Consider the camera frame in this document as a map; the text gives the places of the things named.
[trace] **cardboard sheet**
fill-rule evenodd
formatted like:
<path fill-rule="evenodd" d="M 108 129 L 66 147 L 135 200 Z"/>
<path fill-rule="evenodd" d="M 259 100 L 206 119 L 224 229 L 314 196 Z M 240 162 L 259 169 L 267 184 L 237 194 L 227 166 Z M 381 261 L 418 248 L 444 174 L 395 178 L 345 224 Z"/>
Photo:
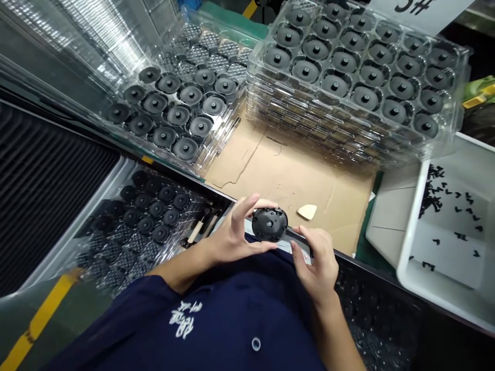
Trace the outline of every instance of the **cardboard sheet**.
<path fill-rule="evenodd" d="M 239 126 L 205 179 L 233 198 L 259 192 L 285 210 L 290 226 L 322 228 L 332 235 L 335 249 L 351 256 L 374 176 L 357 177 L 336 168 L 265 124 L 248 121 L 242 112 Z M 310 222 L 296 214 L 305 204 L 318 206 Z"/>

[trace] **white label sign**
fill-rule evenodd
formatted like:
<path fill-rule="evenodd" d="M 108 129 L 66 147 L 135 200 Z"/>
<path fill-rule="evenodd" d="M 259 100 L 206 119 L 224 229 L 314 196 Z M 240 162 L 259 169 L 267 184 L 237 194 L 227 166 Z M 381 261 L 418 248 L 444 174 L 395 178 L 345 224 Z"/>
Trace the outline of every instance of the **white label sign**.
<path fill-rule="evenodd" d="M 371 0 L 369 8 L 435 36 L 474 0 Z"/>

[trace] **white plastic bin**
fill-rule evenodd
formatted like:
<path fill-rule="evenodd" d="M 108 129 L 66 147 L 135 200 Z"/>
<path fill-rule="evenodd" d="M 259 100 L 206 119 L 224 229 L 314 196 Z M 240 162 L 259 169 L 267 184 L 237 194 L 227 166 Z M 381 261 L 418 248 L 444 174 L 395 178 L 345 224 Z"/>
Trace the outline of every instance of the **white plastic bin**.
<path fill-rule="evenodd" d="M 495 333 L 495 150 L 461 133 L 454 144 L 384 175 L 367 238 L 406 289 Z M 439 211 L 418 219 L 430 165 Z"/>

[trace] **shirt button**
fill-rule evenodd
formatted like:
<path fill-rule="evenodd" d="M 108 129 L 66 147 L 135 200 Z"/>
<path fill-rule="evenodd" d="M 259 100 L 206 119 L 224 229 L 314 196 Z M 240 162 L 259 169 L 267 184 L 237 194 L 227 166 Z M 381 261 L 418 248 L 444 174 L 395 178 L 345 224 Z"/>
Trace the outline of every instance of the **shirt button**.
<path fill-rule="evenodd" d="M 261 341 L 258 338 L 253 338 L 251 341 L 251 345 L 253 346 L 254 351 L 259 351 L 261 348 Z"/>

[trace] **black grille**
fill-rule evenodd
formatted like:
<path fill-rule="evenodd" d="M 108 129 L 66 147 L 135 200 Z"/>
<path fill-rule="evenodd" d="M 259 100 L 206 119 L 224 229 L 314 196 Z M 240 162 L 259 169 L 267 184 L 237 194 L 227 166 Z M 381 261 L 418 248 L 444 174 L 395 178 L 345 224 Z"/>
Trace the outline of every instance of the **black grille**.
<path fill-rule="evenodd" d="M 119 157 L 0 102 L 0 296 L 19 289 Z"/>

